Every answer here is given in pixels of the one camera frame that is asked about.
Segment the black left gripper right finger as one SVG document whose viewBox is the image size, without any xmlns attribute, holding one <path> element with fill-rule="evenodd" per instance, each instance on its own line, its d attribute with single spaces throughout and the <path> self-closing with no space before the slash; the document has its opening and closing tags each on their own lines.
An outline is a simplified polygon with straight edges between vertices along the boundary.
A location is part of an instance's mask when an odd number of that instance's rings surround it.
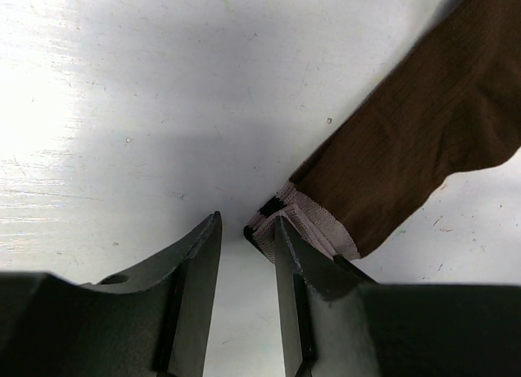
<svg viewBox="0 0 521 377">
<path fill-rule="evenodd" d="M 518 287 L 380 284 L 284 217 L 274 246 L 286 375 L 519 375 Z"/>
</svg>

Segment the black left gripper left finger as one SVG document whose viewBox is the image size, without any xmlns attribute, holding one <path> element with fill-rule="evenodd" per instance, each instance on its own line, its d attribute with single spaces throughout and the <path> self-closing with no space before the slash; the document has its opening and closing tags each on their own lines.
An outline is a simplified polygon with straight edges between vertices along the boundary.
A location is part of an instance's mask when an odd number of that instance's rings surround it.
<svg viewBox="0 0 521 377">
<path fill-rule="evenodd" d="M 213 213 L 98 283 L 2 272 L 2 375 L 201 376 L 221 237 Z"/>
</svg>

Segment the dark brown striped-cuff sock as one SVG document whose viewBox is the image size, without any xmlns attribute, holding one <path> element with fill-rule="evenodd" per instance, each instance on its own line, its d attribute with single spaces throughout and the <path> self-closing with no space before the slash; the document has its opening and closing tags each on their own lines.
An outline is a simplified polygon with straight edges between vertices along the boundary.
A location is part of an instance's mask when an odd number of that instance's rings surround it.
<svg viewBox="0 0 521 377">
<path fill-rule="evenodd" d="M 461 0 L 261 207 L 245 238 L 275 258 L 285 217 L 322 254 L 368 256 L 451 174 L 520 146 L 520 0 Z"/>
</svg>

